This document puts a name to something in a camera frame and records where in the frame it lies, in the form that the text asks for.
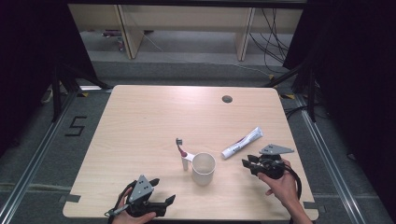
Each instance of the table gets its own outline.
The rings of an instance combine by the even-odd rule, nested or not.
[[[224,103],[222,97],[233,98]],[[264,136],[228,160],[220,152],[255,127]],[[217,168],[212,182],[196,185],[191,168],[183,171],[176,138],[196,154],[211,153]],[[242,166],[247,154],[276,144],[295,149],[284,154],[303,184],[301,202],[314,201],[298,150],[274,89],[194,86],[116,86],[70,192],[67,217],[104,217],[127,184],[145,175],[160,178],[150,197],[163,202],[176,194],[165,217],[183,220],[286,220],[287,210],[268,187]],[[318,210],[305,209],[313,220]]]

